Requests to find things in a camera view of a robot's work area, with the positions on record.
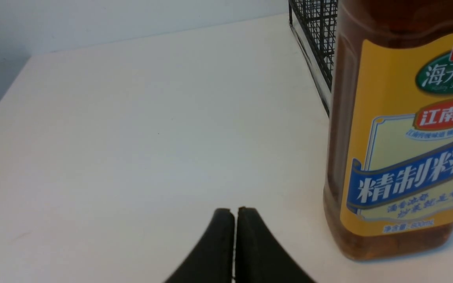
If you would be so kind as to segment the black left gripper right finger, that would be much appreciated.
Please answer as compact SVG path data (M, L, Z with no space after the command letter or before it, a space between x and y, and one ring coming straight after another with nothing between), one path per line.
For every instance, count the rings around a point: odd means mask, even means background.
M313 283L278 243L255 208L238 209L235 252L237 283Z

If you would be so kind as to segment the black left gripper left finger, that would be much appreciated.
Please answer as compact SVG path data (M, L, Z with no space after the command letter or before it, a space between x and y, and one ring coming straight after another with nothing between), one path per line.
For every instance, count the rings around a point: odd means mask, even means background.
M214 211L198 243L166 283L230 283L234 252L234 215L228 208Z

